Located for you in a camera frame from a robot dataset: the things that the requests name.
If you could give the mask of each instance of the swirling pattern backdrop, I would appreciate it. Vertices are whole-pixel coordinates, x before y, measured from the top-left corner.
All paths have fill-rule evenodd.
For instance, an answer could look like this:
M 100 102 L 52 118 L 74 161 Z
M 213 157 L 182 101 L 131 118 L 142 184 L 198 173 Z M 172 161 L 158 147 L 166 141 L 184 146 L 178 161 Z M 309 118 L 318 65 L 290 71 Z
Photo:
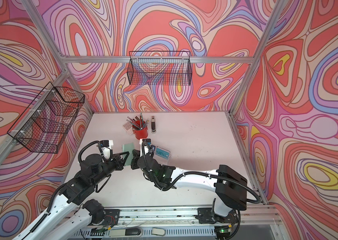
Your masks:
M 292 239 L 338 239 L 338 0 L 291 0 L 234 112 Z
M 19 114 L 60 73 L 19 2 L 0 1 L 0 144 Z M 80 111 L 58 154 L 31 153 L 17 145 L 0 166 L 0 239 L 12 239 L 46 208 L 89 116 Z
M 63 55 L 189 50 L 252 56 L 273 1 L 53 0 L 41 13 Z M 94 111 L 229 110 L 247 65 L 195 64 L 191 86 L 129 86 L 127 64 L 69 65 Z
M 226 111 L 247 64 L 206 64 L 193 69 L 190 86 L 129 85 L 125 63 L 71 63 L 69 68 L 94 111 Z

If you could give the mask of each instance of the red cup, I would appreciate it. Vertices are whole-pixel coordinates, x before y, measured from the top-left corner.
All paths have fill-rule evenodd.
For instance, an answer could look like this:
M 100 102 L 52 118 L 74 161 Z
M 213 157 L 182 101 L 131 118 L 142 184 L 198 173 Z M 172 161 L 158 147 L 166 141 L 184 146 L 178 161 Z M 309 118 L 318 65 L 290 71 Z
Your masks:
M 143 129 L 141 130 L 137 130 L 137 129 L 134 129 L 133 128 L 133 132 L 134 132 L 134 135 L 136 136 L 136 138 L 138 140 L 142 139 L 142 138 L 147 138 L 147 126 L 144 127 Z

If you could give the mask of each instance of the green notebook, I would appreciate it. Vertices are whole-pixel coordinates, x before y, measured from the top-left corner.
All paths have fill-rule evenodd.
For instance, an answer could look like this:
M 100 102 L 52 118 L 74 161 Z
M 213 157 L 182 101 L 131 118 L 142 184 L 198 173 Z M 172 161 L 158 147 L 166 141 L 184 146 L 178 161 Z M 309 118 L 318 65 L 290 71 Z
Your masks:
M 126 162 L 124 164 L 124 166 L 129 166 L 130 164 L 132 164 L 132 159 L 133 159 L 133 154 L 132 151 L 134 149 L 134 144 L 133 143 L 128 143 L 128 144 L 123 144 L 122 145 L 122 151 L 123 152 L 129 152 L 129 156 L 126 159 Z

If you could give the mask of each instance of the black wire basket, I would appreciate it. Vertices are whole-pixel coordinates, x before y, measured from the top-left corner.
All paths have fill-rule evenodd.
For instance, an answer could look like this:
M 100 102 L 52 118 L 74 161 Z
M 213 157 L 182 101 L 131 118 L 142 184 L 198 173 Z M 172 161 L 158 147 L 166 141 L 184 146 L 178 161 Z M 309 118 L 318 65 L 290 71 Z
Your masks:
M 21 115 L 7 133 L 30 152 L 58 153 L 85 96 L 73 89 L 55 86 L 44 94 L 48 94 L 47 97 L 20 130 L 14 136 L 10 134 Z
M 130 51 L 130 85 L 189 85 L 192 65 L 189 51 Z

